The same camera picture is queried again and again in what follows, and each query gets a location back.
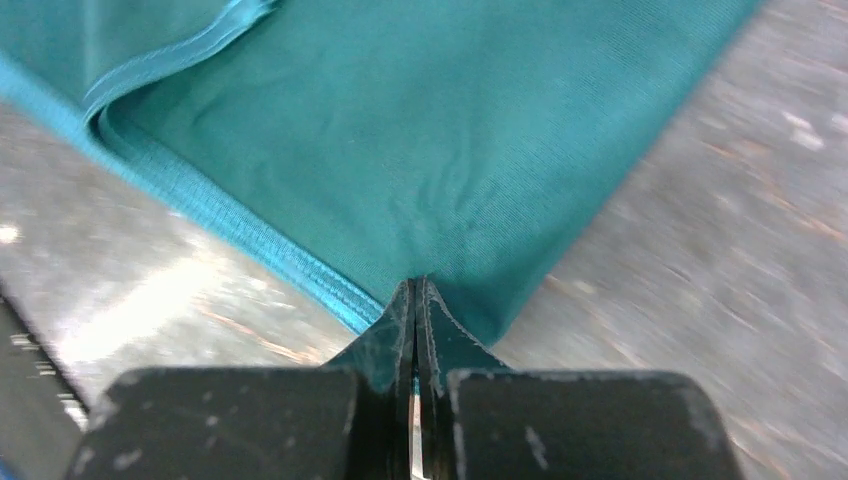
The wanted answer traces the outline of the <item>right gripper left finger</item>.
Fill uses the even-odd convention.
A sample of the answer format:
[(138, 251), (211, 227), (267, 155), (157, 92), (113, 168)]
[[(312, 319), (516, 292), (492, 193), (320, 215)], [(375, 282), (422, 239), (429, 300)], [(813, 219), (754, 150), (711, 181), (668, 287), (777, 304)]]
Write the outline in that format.
[(93, 407), (69, 479), (406, 479), (415, 284), (313, 367), (150, 367)]

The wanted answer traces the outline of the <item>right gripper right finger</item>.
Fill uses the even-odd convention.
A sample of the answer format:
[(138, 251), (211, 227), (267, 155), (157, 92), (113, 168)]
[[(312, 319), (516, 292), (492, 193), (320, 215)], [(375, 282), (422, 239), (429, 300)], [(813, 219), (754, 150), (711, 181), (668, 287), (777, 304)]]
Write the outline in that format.
[(739, 479), (721, 416), (663, 370), (515, 370), (417, 282), (422, 468), (430, 479)]

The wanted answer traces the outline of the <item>teal cloth napkin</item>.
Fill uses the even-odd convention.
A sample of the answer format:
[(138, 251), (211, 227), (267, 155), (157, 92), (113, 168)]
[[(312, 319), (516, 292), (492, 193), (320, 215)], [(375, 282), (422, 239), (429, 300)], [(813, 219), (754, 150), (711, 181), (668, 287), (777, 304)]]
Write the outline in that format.
[(1, 94), (355, 332), (497, 342), (753, 1), (5, 1)]

